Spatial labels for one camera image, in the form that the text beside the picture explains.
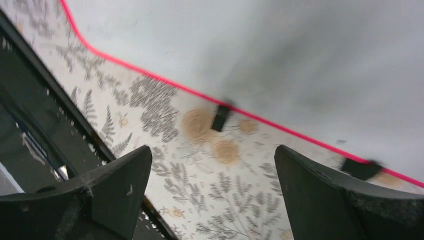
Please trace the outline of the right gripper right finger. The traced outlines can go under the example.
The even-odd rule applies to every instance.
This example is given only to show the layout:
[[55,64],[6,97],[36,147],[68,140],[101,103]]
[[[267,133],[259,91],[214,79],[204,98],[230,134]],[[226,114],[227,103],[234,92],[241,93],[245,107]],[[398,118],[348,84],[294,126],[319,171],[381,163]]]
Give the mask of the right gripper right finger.
[[274,162],[296,240],[423,239],[423,195],[357,179],[285,145]]

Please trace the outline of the pink framed whiteboard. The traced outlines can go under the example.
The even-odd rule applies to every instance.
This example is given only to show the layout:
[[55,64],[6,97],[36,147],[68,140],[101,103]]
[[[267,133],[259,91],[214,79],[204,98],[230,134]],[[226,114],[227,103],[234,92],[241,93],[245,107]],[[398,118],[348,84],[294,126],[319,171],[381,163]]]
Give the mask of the pink framed whiteboard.
[[94,54],[424,185],[421,0],[63,0]]

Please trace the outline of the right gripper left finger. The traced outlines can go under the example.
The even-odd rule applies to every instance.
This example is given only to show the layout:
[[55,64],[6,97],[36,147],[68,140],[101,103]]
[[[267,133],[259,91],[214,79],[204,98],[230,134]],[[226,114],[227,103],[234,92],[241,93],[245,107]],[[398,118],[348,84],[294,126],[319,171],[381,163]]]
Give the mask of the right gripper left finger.
[[0,198],[3,240],[130,240],[153,157],[144,145],[35,193]]

